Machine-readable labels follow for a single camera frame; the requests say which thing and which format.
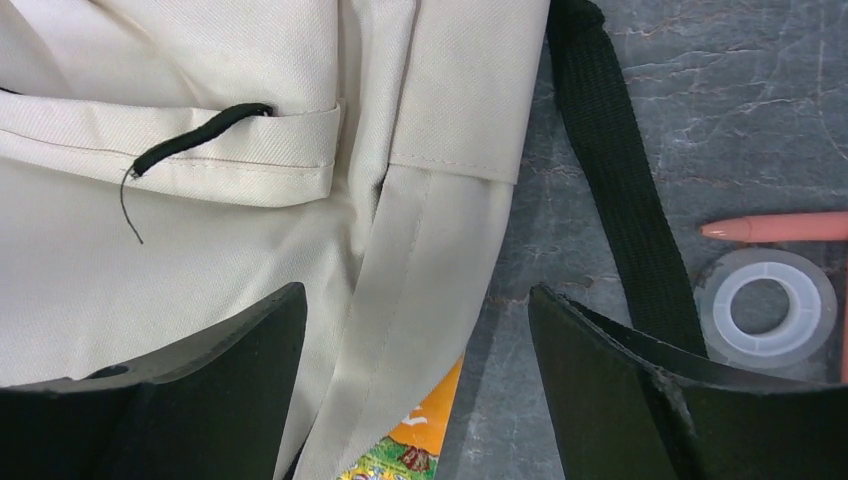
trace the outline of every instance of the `fabric flap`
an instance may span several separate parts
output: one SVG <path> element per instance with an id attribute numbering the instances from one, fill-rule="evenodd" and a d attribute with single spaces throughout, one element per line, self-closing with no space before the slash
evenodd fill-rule
<path id="1" fill-rule="evenodd" d="M 217 112 L 0 92 L 0 156 L 118 184 L 150 147 Z M 214 202 L 285 207 L 330 193 L 342 109 L 252 117 L 169 157 L 128 187 Z"/>

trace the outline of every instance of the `cream cloth bag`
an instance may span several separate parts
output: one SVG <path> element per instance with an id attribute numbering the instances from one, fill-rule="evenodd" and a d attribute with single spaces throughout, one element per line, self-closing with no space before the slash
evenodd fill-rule
<path id="1" fill-rule="evenodd" d="M 0 0 L 0 386 L 81 378 L 306 285 L 279 478 L 331 479 L 463 351 L 545 0 Z M 125 190 L 146 149 L 240 121 Z"/>

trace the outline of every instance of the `drawstring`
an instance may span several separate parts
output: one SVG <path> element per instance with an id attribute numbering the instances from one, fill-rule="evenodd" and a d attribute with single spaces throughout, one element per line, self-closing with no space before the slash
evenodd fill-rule
<path id="1" fill-rule="evenodd" d="M 242 103 L 239 105 L 233 105 L 232 107 L 222 110 L 220 113 L 210 118 L 208 122 L 196 129 L 171 138 L 170 140 L 165 140 L 136 158 L 130 168 L 128 168 L 126 173 L 124 173 L 124 178 L 121 180 L 120 195 L 121 210 L 124 212 L 124 218 L 126 218 L 127 224 L 130 228 L 132 228 L 133 233 L 135 233 L 138 243 L 144 245 L 144 241 L 141 239 L 141 235 L 139 235 L 138 230 L 136 230 L 135 225 L 133 225 L 130 220 L 130 216 L 127 214 L 127 207 L 124 204 L 124 186 L 130 176 L 134 179 L 141 178 L 141 176 L 153 168 L 153 166 L 171 155 L 184 152 L 210 140 L 214 140 L 216 137 L 226 132 L 230 127 L 245 118 L 260 115 L 267 117 L 270 116 L 273 111 L 273 107 L 265 105 L 264 103 Z"/>

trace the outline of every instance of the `pen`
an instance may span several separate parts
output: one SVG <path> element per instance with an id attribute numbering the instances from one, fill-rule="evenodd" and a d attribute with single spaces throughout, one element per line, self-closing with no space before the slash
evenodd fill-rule
<path id="1" fill-rule="evenodd" d="M 747 243 L 848 241 L 848 212 L 757 215 L 721 220 L 701 227 L 701 235 Z M 846 285 L 848 302 L 848 285 Z M 844 312 L 842 370 L 848 383 L 848 308 Z"/>

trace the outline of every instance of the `gray table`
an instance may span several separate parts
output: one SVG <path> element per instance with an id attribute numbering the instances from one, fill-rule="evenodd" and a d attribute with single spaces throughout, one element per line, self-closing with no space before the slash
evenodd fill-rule
<path id="1" fill-rule="evenodd" d="M 696 228 L 704 222 L 848 209 L 848 0 L 597 3 L 693 277 L 736 248 L 701 238 Z M 512 216 L 468 347 L 440 480 L 564 478 L 527 324 L 533 284 L 548 282 L 627 322 L 612 256 L 552 99 L 546 50 Z M 844 245 L 776 247 L 823 267 L 843 297 Z M 785 309 L 780 295 L 753 292 L 740 299 L 741 311 L 773 321 Z M 841 335 L 840 326 L 816 358 L 782 373 L 836 379 Z"/>

